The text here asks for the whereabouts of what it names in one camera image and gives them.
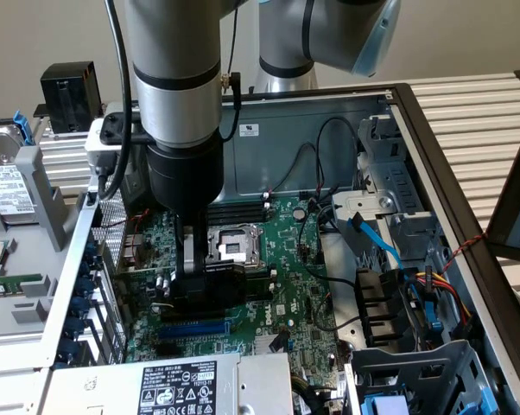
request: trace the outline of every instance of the green circuit board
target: green circuit board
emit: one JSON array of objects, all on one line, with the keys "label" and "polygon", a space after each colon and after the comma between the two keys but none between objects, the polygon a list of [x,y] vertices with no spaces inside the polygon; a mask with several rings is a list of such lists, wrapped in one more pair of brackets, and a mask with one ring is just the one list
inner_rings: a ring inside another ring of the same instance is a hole
[{"label": "green circuit board", "polygon": [[[124,284],[124,297],[131,300],[133,323],[126,352],[126,362],[151,361],[167,357],[190,357],[203,354],[240,353],[242,355],[269,353],[268,346],[282,328],[289,330],[289,364],[291,371],[305,376],[312,385],[336,386],[339,367],[337,342],[334,333],[318,330],[307,316],[306,303],[312,312],[328,293],[328,285],[311,277],[297,256],[297,239],[301,223],[293,218],[293,209],[306,208],[298,198],[280,198],[272,203],[270,219],[257,226],[263,230],[260,237],[261,258],[266,264],[275,264],[277,280],[273,300],[248,302],[227,310],[225,321],[228,334],[201,335],[171,340],[175,355],[159,355],[158,331],[165,327],[161,318],[151,311],[147,281],[156,273],[170,271],[174,266],[174,235],[167,214],[152,214],[143,221],[142,231],[150,241],[149,255],[143,270],[129,271],[117,276],[118,285]],[[312,264],[318,252],[318,234],[314,218],[304,228],[301,243],[308,249],[308,263]],[[325,273],[324,265],[310,265],[318,273]],[[334,325],[333,313],[321,311],[319,320],[324,326]],[[337,363],[330,367],[328,356],[334,354]]]}]

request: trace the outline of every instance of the white wall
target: white wall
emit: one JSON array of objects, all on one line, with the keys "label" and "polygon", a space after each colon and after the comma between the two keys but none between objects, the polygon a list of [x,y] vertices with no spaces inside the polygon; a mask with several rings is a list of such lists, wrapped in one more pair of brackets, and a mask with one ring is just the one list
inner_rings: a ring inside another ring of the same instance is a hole
[{"label": "white wall", "polygon": [[[125,27],[123,0],[116,1]],[[256,78],[257,4],[239,13],[234,70]],[[232,16],[222,25],[227,68]],[[111,32],[101,0],[0,0],[0,117],[43,101],[39,78],[52,63],[93,60],[103,100],[119,99]],[[520,69],[520,0],[403,0],[389,55],[371,80],[406,80]],[[317,67],[321,86],[368,81]]]}]

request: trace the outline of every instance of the yellow wire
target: yellow wire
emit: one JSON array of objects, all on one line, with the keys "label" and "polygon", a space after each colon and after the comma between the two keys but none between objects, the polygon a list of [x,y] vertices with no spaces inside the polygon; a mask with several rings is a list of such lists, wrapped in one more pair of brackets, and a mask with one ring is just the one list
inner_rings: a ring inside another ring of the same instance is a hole
[{"label": "yellow wire", "polygon": [[[418,272],[415,276],[416,277],[425,277],[425,272]],[[433,272],[433,277],[435,277],[436,279],[438,279],[439,281],[441,281],[443,283],[450,284],[443,276],[437,274],[436,272]],[[464,309],[464,311],[466,312],[467,318],[471,318],[472,314],[469,312],[469,310],[467,309],[464,302],[461,300],[460,300],[460,302],[461,302],[462,309]]]}]

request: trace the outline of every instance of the power supply label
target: power supply label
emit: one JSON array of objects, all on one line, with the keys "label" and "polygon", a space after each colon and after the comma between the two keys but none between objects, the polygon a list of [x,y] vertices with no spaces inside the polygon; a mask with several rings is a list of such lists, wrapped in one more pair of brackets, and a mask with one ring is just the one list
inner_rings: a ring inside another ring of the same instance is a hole
[{"label": "power supply label", "polygon": [[214,415],[216,361],[143,369],[137,415]]},{"label": "power supply label", "polygon": [[34,205],[15,166],[0,166],[0,214],[32,214]]}]

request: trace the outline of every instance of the motherboard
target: motherboard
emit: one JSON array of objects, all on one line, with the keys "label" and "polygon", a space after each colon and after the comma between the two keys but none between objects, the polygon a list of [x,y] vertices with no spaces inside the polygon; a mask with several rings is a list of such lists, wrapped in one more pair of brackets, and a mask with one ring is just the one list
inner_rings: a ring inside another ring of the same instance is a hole
[{"label": "motherboard", "polygon": [[[169,305],[156,303],[154,293],[157,277],[174,269],[173,224],[168,213],[143,218],[136,234],[128,236],[126,247],[131,251],[128,256],[139,258],[131,258],[129,264],[133,266],[116,277],[118,297],[132,317],[125,361],[272,353],[270,344],[285,331],[286,344],[278,352],[289,354],[291,372],[313,386],[339,386],[338,374],[346,355],[339,352],[334,332],[317,329],[313,321],[313,313],[329,289],[327,282],[312,277],[303,264],[308,263],[318,274],[326,272],[316,220],[300,215],[307,204],[298,197],[278,198],[271,203],[266,221],[240,225],[257,229],[258,263],[272,276],[271,299],[249,301],[226,310],[214,321],[175,325],[162,318],[162,308]],[[298,245],[303,220],[307,222]],[[215,227],[211,231],[229,228],[236,227]],[[322,327],[334,327],[329,308],[321,307],[317,317]]]}]

